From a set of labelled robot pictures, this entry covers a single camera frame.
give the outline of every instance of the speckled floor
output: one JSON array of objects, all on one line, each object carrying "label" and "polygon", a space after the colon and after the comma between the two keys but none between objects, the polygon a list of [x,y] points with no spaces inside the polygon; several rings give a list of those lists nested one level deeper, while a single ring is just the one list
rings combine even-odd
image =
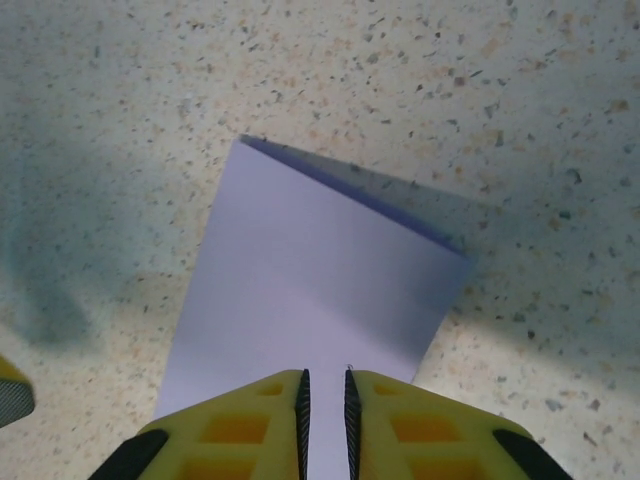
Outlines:
[{"label": "speckled floor", "polygon": [[477,259],[418,384],[638,478],[639,9],[0,1],[0,352],[39,400],[0,478],[85,479],[149,420],[244,133]]}]

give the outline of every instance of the black rubber edge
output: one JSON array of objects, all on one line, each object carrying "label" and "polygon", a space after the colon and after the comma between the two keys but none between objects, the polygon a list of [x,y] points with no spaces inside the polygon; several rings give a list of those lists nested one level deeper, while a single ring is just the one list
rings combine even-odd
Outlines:
[{"label": "black rubber edge", "polygon": [[573,480],[535,441],[510,430],[494,430],[493,437],[530,480]]},{"label": "black rubber edge", "polygon": [[349,369],[344,380],[344,423],[347,429],[347,449],[351,480],[360,476],[360,443],[362,440],[362,402],[353,372]]},{"label": "black rubber edge", "polygon": [[298,478],[307,479],[309,457],[309,424],[311,423],[311,381],[309,370],[302,371],[296,395],[296,441],[298,445]]},{"label": "black rubber edge", "polygon": [[31,415],[35,408],[30,384],[0,379],[0,428]]},{"label": "black rubber edge", "polygon": [[157,429],[126,440],[89,480],[137,480],[168,439],[167,432]]}]

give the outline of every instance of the yellow object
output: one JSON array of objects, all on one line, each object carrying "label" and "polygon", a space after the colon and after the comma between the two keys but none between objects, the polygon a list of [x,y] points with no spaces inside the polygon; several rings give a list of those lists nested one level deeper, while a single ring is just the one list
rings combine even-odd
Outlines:
[{"label": "yellow object", "polygon": [[27,377],[0,356],[0,428],[26,417],[35,408]]},{"label": "yellow object", "polygon": [[[519,425],[418,387],[347,370],[344,400],[351,480],[571,480]],[[284,371],[150,423],[89,480],[306,480],[310,408],[309,372]]]},{"label": "yellow object", "polygon": [[354,371],[362,404],[360,480],[529,480],[495,430],[518,424],[383,375]]}]

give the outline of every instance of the black rubber pad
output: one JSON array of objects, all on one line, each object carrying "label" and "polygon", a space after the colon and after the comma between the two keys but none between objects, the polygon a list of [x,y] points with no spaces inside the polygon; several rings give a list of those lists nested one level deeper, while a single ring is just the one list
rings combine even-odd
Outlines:
[{"label": "black rubber pad", "polygon": [[307,479],[307,459],[309,457],[309,424],[311,423],[311,382],[309,370],[300,377],[296,396],[296,440],[298,444],[298,478]]},{"label": "black rubber pad", "polygon": [[344,423],[347,428],[347,449],[351,480],[360,476],[360,443],[362,440],[362,403],[351,370],[344,380]]},{"label": "black rubber pad", "polygon": [[100,465],[89,480],[137,480],[168,439],[169,434],[159,429],[130,438]]},{"label": "black rubber pad", "polygon": [[493,436],[530,480],[572,480],[535,440],[504,429]]}]

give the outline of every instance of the yellow plastic part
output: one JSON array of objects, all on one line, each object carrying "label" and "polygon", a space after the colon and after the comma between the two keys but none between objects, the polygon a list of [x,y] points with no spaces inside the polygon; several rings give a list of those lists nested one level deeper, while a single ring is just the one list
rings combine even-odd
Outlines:
[{"label": "yellow plastic part", "polygon": [[29,379],[0,355],[0,428],[29,415],[34,408]]},{"label": "yellow plastic part", "polygon": [[297,480],[295,401],[287,370],[148,424],[169,439],[139,480]]},{"label": "yellow plastic part", "polygon": [[492,435],[531,438],[518,424],[384,375],[353,375],[362,403],[359,480],[528,480]]}]

